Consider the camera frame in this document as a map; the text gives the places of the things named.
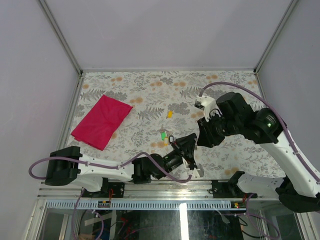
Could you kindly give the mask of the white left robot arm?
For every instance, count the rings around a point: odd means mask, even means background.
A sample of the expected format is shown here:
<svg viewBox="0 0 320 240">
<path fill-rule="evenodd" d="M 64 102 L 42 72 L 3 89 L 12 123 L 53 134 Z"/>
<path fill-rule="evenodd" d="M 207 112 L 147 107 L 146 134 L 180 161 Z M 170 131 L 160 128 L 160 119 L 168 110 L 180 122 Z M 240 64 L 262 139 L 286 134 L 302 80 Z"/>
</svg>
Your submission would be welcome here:
<svg viewBox="0 0 320 240">
<path fill-rule="evenodd" d="M 47 186 L 77 185 L 98 197 L 110 190 L 107 179 L 123 183 L 147 184 L 153 178 L 168 177 L 183 183 L 170 173 L 184 166 L 190 178 L 201 178 L 204 170 L 194 159 L 197 135 L 192 133 L 171 143 L 173 150 L 165 156 L 139 153 L 127 162 L 114 162 L 81 154 L 80 147 L 71 146 L 51 153 L 44 183 Z"/>
</svg>

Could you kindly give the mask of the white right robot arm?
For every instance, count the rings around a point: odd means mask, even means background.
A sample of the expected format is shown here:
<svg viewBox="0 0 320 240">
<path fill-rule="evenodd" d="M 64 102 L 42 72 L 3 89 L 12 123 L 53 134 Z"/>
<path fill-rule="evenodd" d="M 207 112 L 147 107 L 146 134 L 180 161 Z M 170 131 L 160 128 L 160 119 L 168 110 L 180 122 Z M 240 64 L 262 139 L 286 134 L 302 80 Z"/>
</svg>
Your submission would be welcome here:
<svg viewBox="0 0 320 240">
<path fill-rule="evenodd" d="M 253 111 L 240 93 L 228 92 L 218 99 L 199 96 L 195 106 L 203 110 L 198 120 L 197 145 L 213 148 L 225 137 L 242 135 L 267 151 L 285 173 L 285 177 L 269 178 L 237 171 L 228 180 L 228 192 L 233 197 L 242 194 L 278 198 L 289 210 L 296 213 L 320 210 L 319 171 L 304 154 L 294 147 L 294 141 L 285 125 L 269 108 Z"/>
</svg>

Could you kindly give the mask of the black key tag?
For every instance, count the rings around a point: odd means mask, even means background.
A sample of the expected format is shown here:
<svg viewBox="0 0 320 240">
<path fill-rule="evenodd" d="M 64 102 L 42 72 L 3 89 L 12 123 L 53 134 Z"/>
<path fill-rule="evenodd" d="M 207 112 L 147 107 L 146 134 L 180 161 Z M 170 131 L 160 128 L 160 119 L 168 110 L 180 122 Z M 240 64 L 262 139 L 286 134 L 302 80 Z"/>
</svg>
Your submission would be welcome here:
<svg viewBox="0 0 320 240">
<path fill-rule="evenodd" d="M 174 142 L 174 136 L 170 135 L 169 136 L 169 143 L 172 144 Z"/>
</svg>

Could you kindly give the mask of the yellow key tag with label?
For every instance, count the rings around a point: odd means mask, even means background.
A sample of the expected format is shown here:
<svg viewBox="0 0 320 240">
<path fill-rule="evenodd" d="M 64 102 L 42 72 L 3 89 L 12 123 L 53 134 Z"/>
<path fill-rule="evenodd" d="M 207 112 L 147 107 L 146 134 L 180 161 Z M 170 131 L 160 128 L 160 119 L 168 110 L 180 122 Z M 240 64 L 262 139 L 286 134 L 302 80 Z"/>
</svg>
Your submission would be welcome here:
<svg viewBox="0 0 320 240">
<path fill-rule="evenodd" d="M 169 144 L 169 138 L 168 137 L 164 138 L 163 144 L 164 144 L 164 146 L 167 146 Z"/>
</svg>

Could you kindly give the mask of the green key tag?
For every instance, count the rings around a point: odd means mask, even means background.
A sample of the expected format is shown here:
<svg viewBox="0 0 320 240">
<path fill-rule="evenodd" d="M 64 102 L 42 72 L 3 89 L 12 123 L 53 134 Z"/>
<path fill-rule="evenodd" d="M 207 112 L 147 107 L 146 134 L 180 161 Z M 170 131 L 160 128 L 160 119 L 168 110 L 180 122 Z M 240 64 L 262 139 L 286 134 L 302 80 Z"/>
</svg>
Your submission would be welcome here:
<svg viewBox="0 0 320 240">
<path fill-rule="evenodd" d="M 161 133 L 161 139 L 162 139 L 162 140 L 164 140 L 166 136 L 167 136 L 167 135 L 166 135 L 165 132 L 162 132 L 162 133 Z"/>
</svg>

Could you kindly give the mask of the small yellow key tag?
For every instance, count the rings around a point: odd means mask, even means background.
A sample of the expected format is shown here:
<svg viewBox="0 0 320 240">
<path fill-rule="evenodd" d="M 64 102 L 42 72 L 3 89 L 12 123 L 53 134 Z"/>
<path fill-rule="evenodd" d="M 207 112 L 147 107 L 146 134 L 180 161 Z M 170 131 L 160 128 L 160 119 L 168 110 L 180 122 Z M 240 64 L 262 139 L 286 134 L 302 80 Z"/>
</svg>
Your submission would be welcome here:
<svg viewBox="0 0 320 240">
<path fill-rule="evenodd" d="M 169 118 L 171 118 L 173 116 L 173 112 L 172 111 L 169 111 L 168 113 L 167 113 L 167 118 L 169 119 Z"/>
</svg>

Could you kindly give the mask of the floral table mat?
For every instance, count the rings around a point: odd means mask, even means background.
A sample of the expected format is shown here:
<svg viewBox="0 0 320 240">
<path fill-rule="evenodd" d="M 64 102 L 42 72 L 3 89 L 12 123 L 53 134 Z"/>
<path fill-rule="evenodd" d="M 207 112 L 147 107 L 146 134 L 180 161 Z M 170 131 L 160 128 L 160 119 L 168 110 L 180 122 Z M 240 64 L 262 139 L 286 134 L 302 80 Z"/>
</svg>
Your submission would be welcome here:
<svg viewBox="0 0 320 240">
<path fill-rule="evenodd" d="M 161 133 L 180 138 L 199 132 L 197 121 L 203 112 L 194 104 L 202 88 L 214 99 L 237 92 L 254 110 L 264 106 L 256 99 L 260 89 L 255 74 L 249 70 L 85 72 L 61 147 L 79 146 L 86 155 L 117 162 L 140 152 L 164 156 L 172 147 L 164 146 Z M 126 103 L 132 110 L 105 149 L 98 150 L 75 140 L 71 133 L 102 95 Z M 171 118 L 167 118 L 169 111 L 173 112 Z M 241 135 L 227 137 L 214 148 L 197 147 L 194 158 L 202 165 L 206 180 L 229 179 L 236 171 L 259 177 L 284 176 L 270 154 Z"/>
</svg>

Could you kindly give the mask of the red cloth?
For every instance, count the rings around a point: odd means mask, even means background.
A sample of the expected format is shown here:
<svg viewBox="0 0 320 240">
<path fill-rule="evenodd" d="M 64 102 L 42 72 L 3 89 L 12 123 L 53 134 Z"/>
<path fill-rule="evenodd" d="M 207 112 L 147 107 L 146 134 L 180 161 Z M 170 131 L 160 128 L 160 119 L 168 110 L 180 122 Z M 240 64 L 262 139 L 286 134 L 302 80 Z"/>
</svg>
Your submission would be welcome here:
<svg viewBox="0 0 320 240">
<path fill-rule="evenodd" d="M 132 109 L 131 105 L 102 95 L 71 135 L 76 141 L 102 151 Z"/>
</svg>

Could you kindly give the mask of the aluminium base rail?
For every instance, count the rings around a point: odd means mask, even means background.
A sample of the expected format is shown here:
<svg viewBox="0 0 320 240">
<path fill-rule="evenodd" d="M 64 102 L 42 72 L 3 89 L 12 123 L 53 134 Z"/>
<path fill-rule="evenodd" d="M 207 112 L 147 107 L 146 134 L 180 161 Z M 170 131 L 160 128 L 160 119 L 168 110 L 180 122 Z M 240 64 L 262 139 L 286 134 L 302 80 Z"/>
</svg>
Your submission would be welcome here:
<svg viewBox="0 0 320 240">
<path fill-rule="evenodd" d="M 193 180 L 188 183 L 177 183 L 169 180 L 152 181 L 148 184 L 126 183 L 124 187 L 114 190 L 122 193 L 123 200 L 211 200 L 214 198 L 209 189 L 210 180 Z M 40 184 L 38 199 L 76 199 L 81 193 L 81 187 L 76 185 L 47 186 Z"/>
</svg>

